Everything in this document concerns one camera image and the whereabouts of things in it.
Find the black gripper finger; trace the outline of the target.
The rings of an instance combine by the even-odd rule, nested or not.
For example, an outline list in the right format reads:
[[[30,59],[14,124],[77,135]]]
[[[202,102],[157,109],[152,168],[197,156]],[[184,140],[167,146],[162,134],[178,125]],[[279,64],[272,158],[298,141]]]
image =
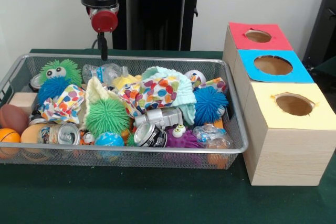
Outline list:
[[[107,40],[104,36],[104,32],[98,33],[97,35],[97,44],[98,44],[98,49],[101,52],[101,59],[103,61],[107,61],[108,58],[108,46],[107,46]]]

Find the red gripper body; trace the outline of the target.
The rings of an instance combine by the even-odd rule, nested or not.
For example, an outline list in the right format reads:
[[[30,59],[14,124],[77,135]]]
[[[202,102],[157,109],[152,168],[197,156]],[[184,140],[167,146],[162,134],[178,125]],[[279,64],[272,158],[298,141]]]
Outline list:
[[[118,25],[118,18],[111,10],[100,9],[92,15],[91,25],[98,33],[113,32]]]

